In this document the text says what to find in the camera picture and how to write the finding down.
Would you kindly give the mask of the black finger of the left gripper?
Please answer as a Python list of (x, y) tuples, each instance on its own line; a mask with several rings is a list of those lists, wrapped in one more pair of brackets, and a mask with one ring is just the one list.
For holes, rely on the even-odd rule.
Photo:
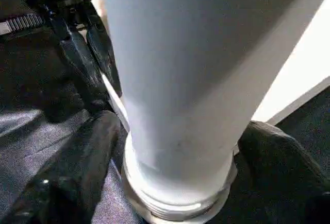
[(106, 75), (119, 97), (122, 89), (115, 62), (111, 39), (103, 25), (91, 25), (87, 29), (87, 44), (91, 49), (101, 71)]
[(83, 36), (70, 31), (59, 42), (61, 60), (67, 67), (73, 83), (86, 107), (108, 107), (109, 97), (94, 60)]

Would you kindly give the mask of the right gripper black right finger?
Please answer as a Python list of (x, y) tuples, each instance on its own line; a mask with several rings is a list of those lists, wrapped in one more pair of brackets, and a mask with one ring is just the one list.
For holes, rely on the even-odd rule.
[(329, 223), (329, 177), (295, 138), (250, 121), (238, 147), (271, 223)]

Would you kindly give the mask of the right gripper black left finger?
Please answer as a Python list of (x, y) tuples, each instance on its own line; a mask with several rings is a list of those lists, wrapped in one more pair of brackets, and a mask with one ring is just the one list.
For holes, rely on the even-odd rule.
[(90, 223), (120, 129), (110, 111), (88, 119), (26, 184), (1, 223)]

